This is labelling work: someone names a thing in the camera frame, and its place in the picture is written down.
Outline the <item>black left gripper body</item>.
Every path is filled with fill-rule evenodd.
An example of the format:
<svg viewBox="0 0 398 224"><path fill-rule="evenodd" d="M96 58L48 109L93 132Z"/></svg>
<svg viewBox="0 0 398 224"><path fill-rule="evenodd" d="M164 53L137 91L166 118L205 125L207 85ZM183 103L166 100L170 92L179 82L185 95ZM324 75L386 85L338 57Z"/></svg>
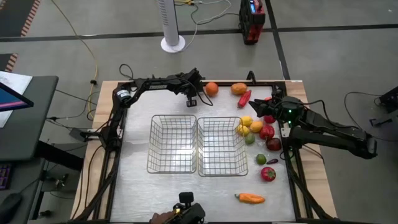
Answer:
<svg viewBox="0 0 398 224"><path fill-rule="evenodd" d="M177 74L177 78L181 83L178 88L179 93L183 93L189 97L194 97L200 92L203 92L203 84L201 82L202 76L196 68L192 69L188 73Z"/></svg>

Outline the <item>black desk stand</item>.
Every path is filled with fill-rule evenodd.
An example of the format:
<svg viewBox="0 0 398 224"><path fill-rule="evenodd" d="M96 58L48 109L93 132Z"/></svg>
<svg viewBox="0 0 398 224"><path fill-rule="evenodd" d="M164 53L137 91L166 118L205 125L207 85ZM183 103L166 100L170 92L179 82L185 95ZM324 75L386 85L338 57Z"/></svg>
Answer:
<svg viewBox="0 0 398 224"><path fill-rule="evenodd" d="M69 218L83 168L85 143L50 144L39 142L38 155L44 168L36 181L37 190L29 220Z"/></svg>

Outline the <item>dark red apple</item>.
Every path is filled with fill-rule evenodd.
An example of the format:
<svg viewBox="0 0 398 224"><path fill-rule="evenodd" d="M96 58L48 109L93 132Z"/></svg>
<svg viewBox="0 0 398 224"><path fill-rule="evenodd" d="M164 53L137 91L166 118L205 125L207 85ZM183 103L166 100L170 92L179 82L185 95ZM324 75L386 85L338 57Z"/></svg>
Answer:
<svg viewBox="0 0 398 224"><path fill-rule="evenodd" d="M279 151L282 149L282 143L279 138L272 138L266 142L267 149L270 151Z"/></svg>

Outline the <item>metal wire basket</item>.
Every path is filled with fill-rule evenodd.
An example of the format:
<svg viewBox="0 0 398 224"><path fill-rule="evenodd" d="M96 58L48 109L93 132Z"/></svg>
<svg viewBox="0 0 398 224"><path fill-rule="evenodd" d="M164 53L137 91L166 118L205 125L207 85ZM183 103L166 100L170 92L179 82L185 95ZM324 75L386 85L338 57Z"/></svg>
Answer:
<svg viewBox="0 0 398 224"><path fill-rule="evenodd" d="M245 137L236 132L239 117L204 117L197 120L198 173L202 177L248 174Z"/></svg>
<svg viewBox="0 0 398 224"><path fill-rule="evenodd" d="M151 174L191 174L197 169L197 118L155 115L151 120L147 171Z"/></svg>

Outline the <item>monitor with blue screen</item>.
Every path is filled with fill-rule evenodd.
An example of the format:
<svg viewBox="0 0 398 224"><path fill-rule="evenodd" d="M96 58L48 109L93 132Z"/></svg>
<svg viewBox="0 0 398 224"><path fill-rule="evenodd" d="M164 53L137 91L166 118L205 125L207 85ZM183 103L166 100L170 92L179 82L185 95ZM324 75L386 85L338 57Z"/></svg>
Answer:
<svg viewBox="0 0 398 224"><path fill-rule="evenodd" d="M34 106L34 102L0 82L0 112Z"/></svg>

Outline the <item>orange-yellow oval produce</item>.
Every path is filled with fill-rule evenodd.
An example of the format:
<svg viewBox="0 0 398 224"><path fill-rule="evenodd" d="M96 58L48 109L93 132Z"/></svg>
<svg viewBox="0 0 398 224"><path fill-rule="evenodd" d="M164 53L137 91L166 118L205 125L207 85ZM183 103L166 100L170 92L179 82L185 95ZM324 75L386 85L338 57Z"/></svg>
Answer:
<svg viewBox="0 0 398 224"><path fill-rule="evenodd" d="M234 95L243 95L247 92L247 85L245 83L235 83L231 85L231 92Z"/></svg>

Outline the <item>white tower fan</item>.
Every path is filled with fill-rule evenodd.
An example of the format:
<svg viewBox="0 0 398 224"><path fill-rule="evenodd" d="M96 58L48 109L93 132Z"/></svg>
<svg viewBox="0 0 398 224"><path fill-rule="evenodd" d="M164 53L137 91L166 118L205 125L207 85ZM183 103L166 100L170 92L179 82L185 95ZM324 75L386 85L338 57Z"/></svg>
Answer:
<svg viewBox="0 0 398 224"><path fill-rule="evenodd" d="M185 39L178 33L174 0L157 0L164 37L160 46L165 52L174 54L185 47Z"/></svg>

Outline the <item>white paper sheet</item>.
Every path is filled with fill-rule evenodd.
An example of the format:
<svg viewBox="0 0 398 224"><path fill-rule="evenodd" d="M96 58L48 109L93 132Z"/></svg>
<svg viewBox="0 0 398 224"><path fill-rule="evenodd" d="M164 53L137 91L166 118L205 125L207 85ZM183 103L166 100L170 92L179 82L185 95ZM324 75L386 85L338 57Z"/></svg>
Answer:
<svg viewBox="0 0 398 224"><path fill-rule="evenodd" d="M22 96L29 86L31 80L31 76L0 71L0 82L18 92ZM12 112L13 110L0 112L0 128L5 126Z"/></svg>

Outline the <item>orange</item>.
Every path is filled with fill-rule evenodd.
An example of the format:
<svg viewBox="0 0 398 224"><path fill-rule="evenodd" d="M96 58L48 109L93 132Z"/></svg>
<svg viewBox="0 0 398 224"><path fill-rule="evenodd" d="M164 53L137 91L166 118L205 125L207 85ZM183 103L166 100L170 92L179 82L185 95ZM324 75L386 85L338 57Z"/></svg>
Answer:
<svg viewBox="0 0 398 224"><path fill-rule="evenodd" d="M218 85L214 82L209 82L205 85L205 91L208 96L215 96L218 94Z"/></svg>

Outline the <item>dark grey desk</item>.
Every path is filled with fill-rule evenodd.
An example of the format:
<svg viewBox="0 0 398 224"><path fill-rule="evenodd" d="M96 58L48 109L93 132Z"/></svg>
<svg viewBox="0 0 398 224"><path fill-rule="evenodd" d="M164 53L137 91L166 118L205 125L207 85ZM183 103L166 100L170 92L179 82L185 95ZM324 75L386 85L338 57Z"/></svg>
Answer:
<svg viewBox="0 0 398 224"><path fill-rule="evenodd" d="M33 107L13 111L0 128L1 162L34 157L57 83L57 76L32 78L23 95L34 103Z"/></svg>

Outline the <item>black floor equipment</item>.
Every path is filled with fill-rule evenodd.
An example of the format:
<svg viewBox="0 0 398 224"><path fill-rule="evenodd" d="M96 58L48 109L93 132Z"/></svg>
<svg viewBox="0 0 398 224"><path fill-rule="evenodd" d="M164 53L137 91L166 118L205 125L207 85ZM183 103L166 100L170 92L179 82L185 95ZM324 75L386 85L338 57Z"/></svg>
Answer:
<svg viewBox="0 0 398 224"><path fill-rule="evenodd" d="M390 122L398 123L398 86L381 95L378 100L379 104L386 109L387 114L378 119L370 119L371 125L381 126Z"/></svg>

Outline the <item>purple lit keyboard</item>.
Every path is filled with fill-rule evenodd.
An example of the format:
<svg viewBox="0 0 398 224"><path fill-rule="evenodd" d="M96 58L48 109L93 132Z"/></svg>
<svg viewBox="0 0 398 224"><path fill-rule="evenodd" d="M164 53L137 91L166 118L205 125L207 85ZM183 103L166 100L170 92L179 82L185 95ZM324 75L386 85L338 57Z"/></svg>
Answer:
<svg viewBox="0 0 398 224"><path fill-rule="evenodd" d="M7 190L12 179L12 164L0 164L0 190Z"/></svg>

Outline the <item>red chili pepper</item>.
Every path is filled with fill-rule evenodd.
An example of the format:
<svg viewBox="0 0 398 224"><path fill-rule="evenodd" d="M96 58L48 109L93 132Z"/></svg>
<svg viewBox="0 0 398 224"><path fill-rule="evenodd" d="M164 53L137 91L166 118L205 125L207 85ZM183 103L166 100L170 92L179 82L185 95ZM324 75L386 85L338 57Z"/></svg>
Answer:
<svg viewBox="0 0 398 224"><path fill-rule="evenodd" d="M248 90L247 92L245 92L239 99L238 101L238 108L244 108L246 106L246 104L248 103L250 97L251 97L251 90Z"/></svg>

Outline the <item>black power adapter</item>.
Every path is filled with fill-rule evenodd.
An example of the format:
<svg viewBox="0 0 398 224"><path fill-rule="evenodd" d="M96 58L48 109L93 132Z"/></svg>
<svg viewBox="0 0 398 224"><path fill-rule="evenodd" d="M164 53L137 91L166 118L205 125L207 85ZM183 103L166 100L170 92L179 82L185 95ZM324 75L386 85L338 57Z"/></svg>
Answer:
<svg viewBox="0 0 398 224"><path fill-rule="evenodd" d="M79 141L86 142L87 139L91 136L91 132L84 131L78 128L72 128L69 132L69 135Z"/></svg>

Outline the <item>black mat striped edge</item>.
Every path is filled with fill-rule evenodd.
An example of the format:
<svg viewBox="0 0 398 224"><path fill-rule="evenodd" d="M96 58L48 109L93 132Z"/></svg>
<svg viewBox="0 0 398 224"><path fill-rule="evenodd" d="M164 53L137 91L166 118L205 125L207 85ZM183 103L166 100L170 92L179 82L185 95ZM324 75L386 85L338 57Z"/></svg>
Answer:
<svg viewBox="0 0 398 224"><path fill-rule="evenodd" d="M0 37L25 37L42 0L0 0Z"/></svg>

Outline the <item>black aluminium table frame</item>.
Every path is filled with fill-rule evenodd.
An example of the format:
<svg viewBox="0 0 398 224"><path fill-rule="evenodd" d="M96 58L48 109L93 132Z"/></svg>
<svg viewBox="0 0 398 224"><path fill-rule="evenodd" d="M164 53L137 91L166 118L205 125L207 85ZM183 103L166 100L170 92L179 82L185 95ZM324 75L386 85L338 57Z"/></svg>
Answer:
<svg viewBox="0 0 398 224"><path fill-rule="evenodd" d="M289 96L294 96L306 102L307 96L301 80L217 80L220 86L230 86L234 83L245 83L249 87L265 88L265 86L284 87ZM123 81L104 81L102 83L98 105L94 116L93 128L98 129L106 120L111 112L112 92ZM88 141L86 146L83 170L78 183L77 193L73 204L71 218L74 219L81 215L86 208L86 201L91 201L97 193L104 178L109 174L114 163L114 153L105 152L100 149L101 142L97 139ZM325 165L317 157L320 147L314 144L309 145L310 149L301 152L293 167L296 171L303 172L300 177L306 182L308 191L313 195L317 203L327 212L336 217L335 204L331 194Z"/></svg>

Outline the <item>black computer mouse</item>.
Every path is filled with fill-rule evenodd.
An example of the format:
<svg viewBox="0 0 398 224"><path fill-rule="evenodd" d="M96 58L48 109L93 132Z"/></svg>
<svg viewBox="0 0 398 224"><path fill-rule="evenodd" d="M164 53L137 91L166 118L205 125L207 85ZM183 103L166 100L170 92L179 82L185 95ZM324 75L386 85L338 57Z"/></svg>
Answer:
<svg viewBox="0 0 398 224"><path fill-rule="evenodd" d="M0 203L0 224L8 224L14 217L19 205L22 202L20 193L9 194Z"/></svg>

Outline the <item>long orange pepper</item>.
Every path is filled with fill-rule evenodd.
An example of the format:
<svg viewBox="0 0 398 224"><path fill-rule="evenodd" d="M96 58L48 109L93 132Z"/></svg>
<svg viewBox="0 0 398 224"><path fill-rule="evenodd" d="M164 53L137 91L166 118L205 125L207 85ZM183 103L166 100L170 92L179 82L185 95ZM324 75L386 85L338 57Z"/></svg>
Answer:
<svg viewBox="0 0 398 224"><path fill-rule="evenodd" d="M241 193L235 194L234 196L242 203L259 204L266 201L264 197L254 194Z"/></svg>

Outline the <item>white table mat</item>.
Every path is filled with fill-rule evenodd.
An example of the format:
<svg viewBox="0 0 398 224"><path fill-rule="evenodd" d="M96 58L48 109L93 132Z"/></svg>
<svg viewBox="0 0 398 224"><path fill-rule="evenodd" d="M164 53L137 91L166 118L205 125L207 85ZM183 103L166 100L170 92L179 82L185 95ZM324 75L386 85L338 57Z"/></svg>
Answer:
<svg viewBox="0 0 398 224"><path fill-rule="evenodd" d="M197 169L191 174L151 174L147 171L147 156L152 117L155 115L194 115L204 117L255 117L250 106L238 108L239 98L230 87L220 87L212 104L199 101L195 107L186 106L186 97L167 90L148 91L127 111L123 146L114 192L111 220L114 222L146 222L154 213L164 213L178 202L181 192L193 192L207 222L271 222L292 221L295 218L286 166L278 161L272 167L276 178L266 182L261 177L262 166L256 156L278 159L257 134L246 145L248 174L236 177L202 177ZM235 194L254 194L265 198L264 203L240 202Z"/></svg>

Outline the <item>red and black device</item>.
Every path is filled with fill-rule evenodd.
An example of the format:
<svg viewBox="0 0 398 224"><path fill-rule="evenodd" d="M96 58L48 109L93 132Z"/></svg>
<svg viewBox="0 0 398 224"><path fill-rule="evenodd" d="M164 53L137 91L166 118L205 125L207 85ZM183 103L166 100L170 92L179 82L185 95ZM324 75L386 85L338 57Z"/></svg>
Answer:
<svg viewBox="0 0 398 224"><path fill-rule="evenodd" d="M239 29L246 45L258 42L262 32L266 14L261 0L241 0L239 9Z"/></svg>

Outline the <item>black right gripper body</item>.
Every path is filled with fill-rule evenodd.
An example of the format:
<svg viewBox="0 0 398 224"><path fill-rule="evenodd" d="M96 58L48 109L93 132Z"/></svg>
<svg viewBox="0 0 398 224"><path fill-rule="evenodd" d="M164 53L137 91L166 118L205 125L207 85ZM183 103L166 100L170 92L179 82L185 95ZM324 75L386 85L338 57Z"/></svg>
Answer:
<svg viewBox="0 0 398 224"><path fill-rule="evenodd" d="M280 103L282 102L281 99L277 100L268 100L267 104L264 107L265 115L272 115L274 118L279 117L280 112Z"/></svg>

